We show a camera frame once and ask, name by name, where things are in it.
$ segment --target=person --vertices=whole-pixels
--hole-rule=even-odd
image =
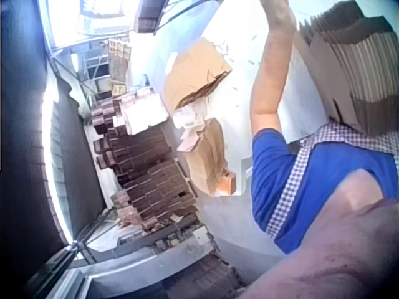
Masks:
[[[399,253],[397,133],[372,139],[329,123],[291,154],[277,108],[296,20],[285,0],[261,4],[269,34],[251,98],[252,209],[288,256],[242,298],[360,298]]]
[[[398,199],[399,139],[397,132],[369,138],[331,122],[291,154],[277,108],[296,20],[285,0],[261,4],[269,33],[251,97],[252,211],[258,226],[289,254],[320,227],[383,197]]]

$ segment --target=light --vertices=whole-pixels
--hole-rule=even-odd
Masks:
[[[79,71],[79,59],[76,53],[73,53],[70,55],[70,58],[72,59],[72,64],[74,65],[75,72]]]
[[[56,47],[71,45],[84,38],[77,32],[80,16],[79,0],[46,0],[45,2],[49,10],[51,31]]]
[[[43,156],[46,169],[46,176],[49,184],[50,195],[54,210],[60,223],[61,229],[64,232],[68,243],[73,242],[72,235],[67,227],[64,214],[62,213],[61,204],[59,202],[57,189],[55,188],[54,174],[52,170],[52,155],[51,155],[51,118],[54,102],[58,102],[59,94],[57,87],[57,79],[47,64],[47,86],[43,94],[42,104],[42,142],[43,142]]]

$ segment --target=box stack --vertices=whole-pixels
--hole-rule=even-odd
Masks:
[[[340,2],[301,25],[294,45],[331,118],[370,136],[398,130],[399,43],[384,17]]]
[[[137,33],[154,33],[166,0],[140,0],[133,30]]]
[[[172,159],[149,168],[145,175],[123,187],[146,229],[195,203],[190,185]]]
[[[207,255],[164,282],[168,298],[238,298],[241,286],[234,269],[214,255]]]
[[[210,95],[231,70],[214,45],[200,38],[177,56],[165,79],[163,99],[169,114]]]
[[[123,188],[112,196],[124,224],[150,230],[172,213],[192,211],[195,196],[159,125],[128,135],[126,123],[114,117],[113,127],[94,141],[100,169],[111,168]]]
[[[98,102],[92,109],[92,123],[97,134],[106,134],[109,128],[113,128],[114,117],[122,117],[120,102],[111,98]]]
[[[123,94],[123,92],[126,92],[126,72],[131,53],[132,47],[128,42],[117,39],[110,39],[108,41],[113,97],[117,97]]]

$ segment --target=cardboard sheet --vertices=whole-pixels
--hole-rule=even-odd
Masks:
[[[315,34],[309,47],[298,32],[294,37],[294,46],[312,74],[328,116],[359,130],[348,74],[342,70],[331,46]]]
[[[163,99],[169,111],[209,95],[231,67],[204,37],[180,53],[165,80]]]

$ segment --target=dark wall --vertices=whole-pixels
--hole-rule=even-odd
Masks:
[[[96,220],[105,209],[99,180],[85,136],[78,103],[69,96],[70,85],[58,79],[60,147],[72,236]]]
[[[37,147],[47,77],[39,11],[35,1],[6,4],[1,14],[1,260],[6,278],[24,283],[64,245],[47,203]]]
[[[45,190],[41,108],[47,69],[36,1],[2,1],[1,269],[23,285],[64,247]],[[72,234],[105,203],[70,86],[59,83],[57,132]]]

